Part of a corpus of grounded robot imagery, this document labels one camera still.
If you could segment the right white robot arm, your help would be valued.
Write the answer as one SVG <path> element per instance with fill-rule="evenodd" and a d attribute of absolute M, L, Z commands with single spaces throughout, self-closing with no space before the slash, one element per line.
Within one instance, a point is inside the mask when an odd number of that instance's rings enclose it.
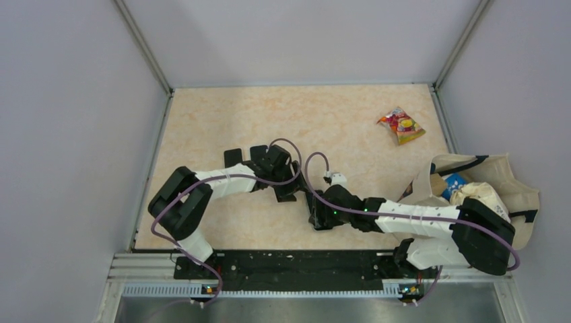
<path fill-rule="evenodd" d="M 515 228 L 477 199 L 460 205 L 421 206 L 378 197 L 360 199 L 342 185 L 309 191 L 317 230 L 348 224 L 364 233 L 410 234 L 395 250 L 395 269 L 413 277 L 433 266 L 470 266 L 502 276 L 518 267 Z"/>

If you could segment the black phone white edge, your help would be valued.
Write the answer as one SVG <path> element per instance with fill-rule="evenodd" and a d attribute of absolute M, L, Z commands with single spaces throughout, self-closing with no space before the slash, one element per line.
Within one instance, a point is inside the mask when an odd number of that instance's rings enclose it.
<path fill-rule="evenodd" d="M 243 153 L 241 148 L 225 150 L 223 155 L 225 168 L 231 168 L 243 162 Z"/>

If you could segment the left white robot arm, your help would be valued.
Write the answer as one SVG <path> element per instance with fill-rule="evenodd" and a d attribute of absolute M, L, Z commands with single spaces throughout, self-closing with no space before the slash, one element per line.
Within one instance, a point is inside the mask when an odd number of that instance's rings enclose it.
<path fill-rule="evenodd" d="M 210 202 L 266 188 L 274 190 L 278 202 L 292 202 L 302 187 L 300 161 L 278 145 L 251 147 L 249 160 L 241 149 L 230 149 L 224 163 L 223 169 L 209 172 L 176 168 L 147 206 L 175 247 L 192 256 L 190 268 L 200 278 L 212 276 L 216 268 L 213 248 L 199 229 Z"/>

